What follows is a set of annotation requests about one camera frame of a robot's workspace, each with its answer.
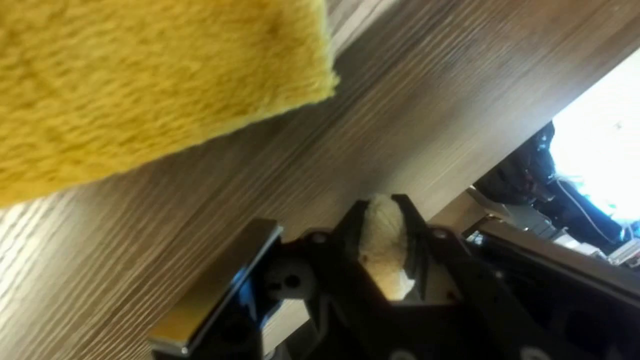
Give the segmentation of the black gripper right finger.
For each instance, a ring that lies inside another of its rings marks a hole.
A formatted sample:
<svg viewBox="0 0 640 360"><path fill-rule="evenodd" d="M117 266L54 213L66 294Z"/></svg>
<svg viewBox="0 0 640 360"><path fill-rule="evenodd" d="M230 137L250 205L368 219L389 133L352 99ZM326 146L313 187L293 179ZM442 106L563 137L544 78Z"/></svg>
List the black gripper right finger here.
<svg viewBox="0 0 640 360"><path fill-rule="evenodd" d="M540 245L497 220L481 220L481 245L431 226L405 194L394 194L412 247L447 268L463 307L478 322L497 360L640 360L638 275Z"/></svg>

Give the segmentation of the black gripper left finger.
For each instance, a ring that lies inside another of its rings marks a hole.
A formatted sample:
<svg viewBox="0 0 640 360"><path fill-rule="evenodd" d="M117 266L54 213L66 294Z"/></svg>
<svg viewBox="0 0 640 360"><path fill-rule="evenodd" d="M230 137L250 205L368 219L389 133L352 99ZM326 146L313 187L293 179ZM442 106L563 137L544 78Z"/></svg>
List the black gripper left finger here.
<svg viewBox="0 0 640 360"><path fill-rule="evenodd" d="M271 360L384 360L381 313L389 307L359 263L368 201L359 201L335 231L277 243L256 275L259 313L266 321L287 301L301 301L308 321L281 341Z"/></svg>

